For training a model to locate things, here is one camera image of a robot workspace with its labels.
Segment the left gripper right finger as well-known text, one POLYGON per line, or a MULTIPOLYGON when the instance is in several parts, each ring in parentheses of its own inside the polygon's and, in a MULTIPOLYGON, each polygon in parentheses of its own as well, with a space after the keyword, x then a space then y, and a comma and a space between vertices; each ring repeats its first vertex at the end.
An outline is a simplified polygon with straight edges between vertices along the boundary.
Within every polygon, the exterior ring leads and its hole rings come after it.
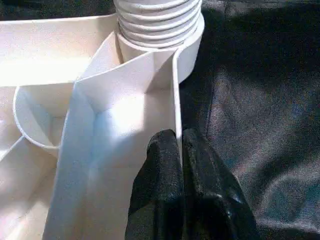
POLYGON ((194 129, 182 136, 189 240, 259 240, 253 212, 237 178, 206 138, 194 129))

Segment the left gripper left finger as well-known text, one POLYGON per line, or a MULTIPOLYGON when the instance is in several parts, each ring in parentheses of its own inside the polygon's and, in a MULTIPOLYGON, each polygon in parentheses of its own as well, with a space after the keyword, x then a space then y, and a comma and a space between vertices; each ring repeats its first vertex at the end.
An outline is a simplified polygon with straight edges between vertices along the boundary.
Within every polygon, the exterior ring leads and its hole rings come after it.
POLYGON ((162 130, 150 139, 146 159, 130 197, 125 239, 180 240, 185 193, 175 133, 162 130))

